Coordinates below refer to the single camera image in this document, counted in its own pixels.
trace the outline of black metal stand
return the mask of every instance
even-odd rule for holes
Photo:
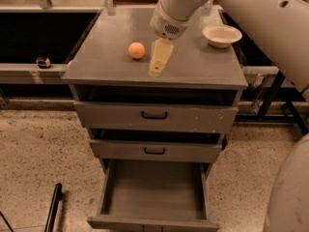
[[[264,122],[264,123],[296,123],[299,125],[301,132],[306,134],[309,132],[306,123],[301,119],[299,113],[296,111],[293,103],[287,98],[285,99],[285,104],[283,105],[283,109],[290,108],[293,116],[271,116],[267,115],[267,111],[271,106],[271,103],[274,101],[278,91],[285,80],[285,76],[279,72],[275,77],[271,87],[270,92],[266,93],[264,101],[256,115],[237,115],[237,122]]]
[[[0,217],[4,220],[4,222],[7,224],[8,228],[10,229],[11,232],[14,232],[13,229],[11,228],[9,222],[7,219],[4,217],[4,215],[0,212]]]
[[[48,214],[44,232],[52,232],[54,228],[54,223],[55,223],[57,210],[58,210],[58,204],[61,198],[63,197],[63,193],[61,189],[62,189],[62,184],[58,183],[55,187],[54,194],[52,196],[49,214]]]

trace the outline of ball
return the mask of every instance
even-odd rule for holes
[[[128,53],[133,59],[141,59],[145,55],[145,47],[141,43],[132,43],[128,47]]]

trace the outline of white bowl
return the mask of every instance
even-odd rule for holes
[[[240,30],[224,24],[207,26],[203,29],[203,35],[210,41],[211,45],[218,48],[228,47],[242,37]]]

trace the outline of speckled floor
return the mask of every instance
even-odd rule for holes
[[[301,136],[294,125],[233,125],[208,180],[220,232],[262,230],[275,174]],[[97,212],[104,175],[88,139],[70,102],[0,111],[0,211],[15,231],[43,231],[58,182],[65,198],[54,231],[93,231],[86,217]],[[1,219],[0,231],[9,231]]]

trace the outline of drawer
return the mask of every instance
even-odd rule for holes
[[[163,160],[188,162],[215,162],[222,150],[220,145],[91,140],[97,158],[120,160]]]
[[[228,132],[236,107],[124,103],[74,104],[83,127],[91,129]]]
[[[238,90],[162,87],[151,83],[138,83],[136,86],[98,86],[73,85],[71,90],[75,98],[81,102],[122,102],[122,103],[161,103],[161,104],[190,104],[231,106],[237,99]]]
[[[200,163],[115,160],[105,175],[93,228],[138,232],[214,232]]]

